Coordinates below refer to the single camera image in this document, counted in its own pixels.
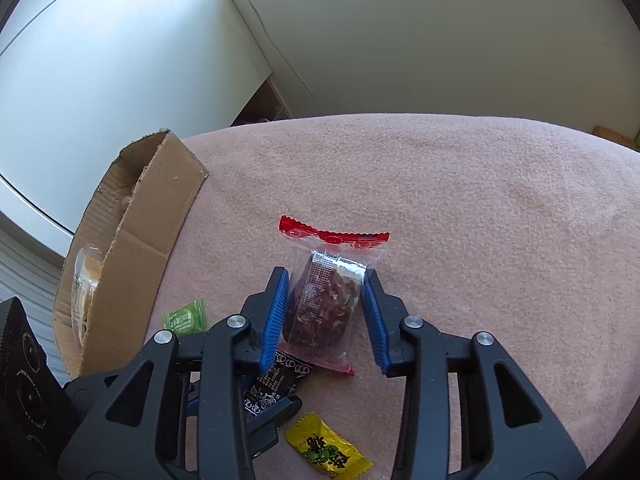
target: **packaged snack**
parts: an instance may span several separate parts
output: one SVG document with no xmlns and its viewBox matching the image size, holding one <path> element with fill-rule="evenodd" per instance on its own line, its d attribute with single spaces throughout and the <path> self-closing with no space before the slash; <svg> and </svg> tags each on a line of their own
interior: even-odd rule
<svg viewBox="0 0 640 480">
<path fill-rule="evenodd" d="M 284 434 L 313 466 L 337 480 L 352 480 L 373 464 L 329 428 L 317 413 L 307 413 Z"/>
<path fill-rule="evenodd" d="M 276 350 L 269 371 L 256 377 L 244 393 L 244 408 L 252 415 L 270 408 L 280 399 L 292 395 L 312 368 L 313 365 Z"/>
<path fill-rule="evenodd" d="M 204 332 L 207 329 L 204 300 L 200 298 L 178 310 L 162 314 L 162 326 L 173 330 L 177 336 Z"/>
<path fill-rule="evenodd" d="M 280 231 L 296 251 L 278 347 L 311 364 L 353 374 L 347 356 L 351 319 L 365 270 L 380 257 L 389 233 L 319 231 L 286 216 Z"/>
<path fill-rule="evenodd" d="M 71 328 L 82 346 L 95 289 L 100 282 L 104 257 L 98 247 L 87 244 L 76 254 L 74 280 L 71 285 Z"/>
</svg>

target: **black candy wrapper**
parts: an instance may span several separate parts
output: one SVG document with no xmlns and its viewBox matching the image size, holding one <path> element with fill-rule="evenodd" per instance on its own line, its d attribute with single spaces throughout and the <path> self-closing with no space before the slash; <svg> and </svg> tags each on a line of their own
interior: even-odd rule
<svg viewBox="0 0 640 480">
<path fill-rule="evenodd" d="M 269 371 L 256 377 L 244 393 L 244 408 L 252 415 L 258 415 L 280 399 L 290 396 L 298 382 L 312 369 L 313 365 L 277 350 Z"/>
</svg>

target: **red object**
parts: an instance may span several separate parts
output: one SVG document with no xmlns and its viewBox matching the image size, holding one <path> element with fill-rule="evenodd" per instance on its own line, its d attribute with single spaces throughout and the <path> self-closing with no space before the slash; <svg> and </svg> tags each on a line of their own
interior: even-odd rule
<svg viewBox="0 0 640 480">
<path fill-rule="evenodd" d="M 309 225 L 298 222 L 288 216 L 280 218 L 280 231 L 293 238 L 306 238 L 316 236 L 328 244 L 349 244 L 357 249 L 370 249 L 389 240 L 389 233 L 357 234 L 357 233 L 332 233 L 331 231 L 319 231 Z"/>
</svg>

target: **white cabinet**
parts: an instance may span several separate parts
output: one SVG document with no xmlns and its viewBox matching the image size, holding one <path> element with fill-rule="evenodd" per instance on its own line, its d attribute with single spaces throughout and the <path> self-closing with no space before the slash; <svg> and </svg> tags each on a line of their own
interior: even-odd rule
<svg viewBox="0 0 640 480">
<path fill-rule="evenodd" d="M 231 0 L 54 1 L 0 55 L 0 210 L 66 253 L 120 148 L 225 128 L 269 74 Z"/>
</svg>

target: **yellow packet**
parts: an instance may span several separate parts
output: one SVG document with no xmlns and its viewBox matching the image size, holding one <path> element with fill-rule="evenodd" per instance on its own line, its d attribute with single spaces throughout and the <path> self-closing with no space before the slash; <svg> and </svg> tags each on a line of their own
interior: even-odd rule
<svg viewBox="0 0 640 480">
<path fill-rule="evenodd" d="M 285 432 L 284 438 L 330 478 L 353 480 L 373 465 L 353 444 L 329 428 L 317 413 L 307 413 Z"/>
</svg>

